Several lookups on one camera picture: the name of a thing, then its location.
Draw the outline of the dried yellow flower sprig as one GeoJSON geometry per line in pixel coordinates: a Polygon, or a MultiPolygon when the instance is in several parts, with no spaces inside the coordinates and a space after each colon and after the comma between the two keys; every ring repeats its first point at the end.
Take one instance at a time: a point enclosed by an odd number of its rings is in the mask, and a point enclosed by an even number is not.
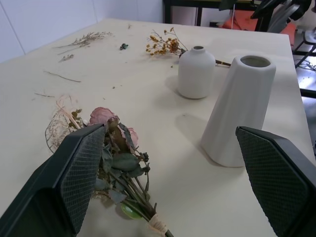
{"type": "Polygon", "coordinates": [[[149,36],[148,41],[150,41],[150,43],[146,45],[146,52],[150,56],[174,55],[180,58],[185,52],[189,51],[187,47],[179,40],[173,27],[169,31],[164,30],[163,34],[165,36],[171,35],[173,37],[164,39],[155,30],[153,30],[149,36]]]}

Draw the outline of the orange red cushion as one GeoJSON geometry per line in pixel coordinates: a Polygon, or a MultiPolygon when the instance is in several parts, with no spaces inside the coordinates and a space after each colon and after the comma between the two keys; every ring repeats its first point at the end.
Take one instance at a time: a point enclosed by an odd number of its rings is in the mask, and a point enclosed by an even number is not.
{"type": "MultiPolygon", "coordinates": [[[[241,31],[255,31],[257,19],[248,18],[229,18],[220,28],[222,29],[233,29],[241,31]]],[[[281,31],[282,34],[289,36],[290,45],[294,46],[295,41],[296,25],[293,23],[288,23],[284,30],[281,31]]]]}

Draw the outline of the dried beige grass sprig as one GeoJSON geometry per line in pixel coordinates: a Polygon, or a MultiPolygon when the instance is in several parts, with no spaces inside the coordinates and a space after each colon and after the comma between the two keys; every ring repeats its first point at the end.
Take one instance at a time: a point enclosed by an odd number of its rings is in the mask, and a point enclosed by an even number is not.
{"type": "Polygon", "coordinates": [[[83,35],[81,38],[76,38],[72,43],[62,46],[56,46],[54,48],[61,49],[61,48],[68,48],[68,50],[59,53],[64,54],[74,49],[88,47],[94,41],[104,40],[107,37],[113,37],[114,34],[112,32],[89,32],[86,35],[83,35]]]}

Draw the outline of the tall white faceted vase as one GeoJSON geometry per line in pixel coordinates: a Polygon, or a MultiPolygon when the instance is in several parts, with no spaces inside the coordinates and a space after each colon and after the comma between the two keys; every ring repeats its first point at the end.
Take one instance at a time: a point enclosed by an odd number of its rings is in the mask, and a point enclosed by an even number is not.
{"type": "Polygon", "coordinates": [[[266,57],[233,59],[200,142],[214,162],[244,166],[235,130],[238,126],[262,128],[275,74],[276,65],[266,57]]]}

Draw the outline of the thin dry twig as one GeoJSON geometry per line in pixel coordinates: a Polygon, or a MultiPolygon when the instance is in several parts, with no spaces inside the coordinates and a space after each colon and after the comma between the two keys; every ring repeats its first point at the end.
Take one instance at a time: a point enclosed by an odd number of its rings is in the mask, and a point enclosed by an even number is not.
{"type": "Polygon", "coordinates": [[[62,78],[64,80],[68,80],[68,81],[72,81],[72,82],[76,82],[76,83],[81,83],[80,80],[69,79],[69,78],[61,76],[59,74],[56,74],[56,73],[52,73],[52,72],[49,72],[49,71],[43,71],[43,72],[46,73],[46,74],[52,75],[52,76],[56,76],[56,77],[62,78]]]}

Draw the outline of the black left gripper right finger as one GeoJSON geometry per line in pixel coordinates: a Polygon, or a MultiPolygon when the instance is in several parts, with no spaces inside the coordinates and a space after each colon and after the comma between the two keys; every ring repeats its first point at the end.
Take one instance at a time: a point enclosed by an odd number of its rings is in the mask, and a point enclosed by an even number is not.
{"type": "Polygon", "coordinates": [[[288,139],[238,126],[255,194],[277,237],[316,237],[316,166],[288,139]]]}

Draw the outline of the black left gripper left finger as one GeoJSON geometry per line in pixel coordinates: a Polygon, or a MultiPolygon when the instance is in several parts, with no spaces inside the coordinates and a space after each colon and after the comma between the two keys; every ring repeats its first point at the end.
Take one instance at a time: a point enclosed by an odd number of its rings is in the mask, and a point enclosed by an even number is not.
{"type": "Polygon", "coordinates": [[[0,237],[76,237],[97,179],[106,128],[67,135],[0,217],[0,237]]]}

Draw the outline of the short white bottle vase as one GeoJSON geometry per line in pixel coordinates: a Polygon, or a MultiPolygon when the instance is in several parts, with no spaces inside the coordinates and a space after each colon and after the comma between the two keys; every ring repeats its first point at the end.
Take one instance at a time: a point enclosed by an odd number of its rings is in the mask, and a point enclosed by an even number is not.
{"type": "Polygon", "coordinates": [[[190,99],[207,97],[211,91],[215,58],[203,46],[182,54],[178,67],[178,91],[190,99]]]}

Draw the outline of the black office chair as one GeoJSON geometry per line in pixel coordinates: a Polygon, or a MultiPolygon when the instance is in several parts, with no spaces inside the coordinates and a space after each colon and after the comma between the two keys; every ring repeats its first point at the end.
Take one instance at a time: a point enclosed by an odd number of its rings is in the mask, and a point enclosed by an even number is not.
{"type": "Polygon", "coordinates": [[[299,20],[314,4],[312,11],[316,12],[316,0],[256,0],[257,8],[251,15],[256,19],[255,31],[280,33],[291,21],[299,20]]]}

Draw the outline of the dried pink rose bouquet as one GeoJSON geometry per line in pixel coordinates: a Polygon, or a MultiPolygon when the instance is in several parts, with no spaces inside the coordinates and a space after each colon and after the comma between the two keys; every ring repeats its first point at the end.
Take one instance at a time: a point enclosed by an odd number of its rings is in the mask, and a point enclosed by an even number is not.
{"type": "Polygon", "coordinates": [[[95,108],[88,121],[81,118],[81,109],[73,107],[72,99],[56,101],[56,111],[46,130],[45,140],[54,153],[62,140],[81,128],[102,124],[105,126],[101,158],[97,169],[96,187],[92,197],[111,201],[131,219],[144,219],[141,233],[145,237],[174,237],[157,214],[157,206],[150,203],[149,184],[142,185],[140,177],[149,177],[147,153],[138,150],[138,135],[126,127],[110,109],[95,108]]]}

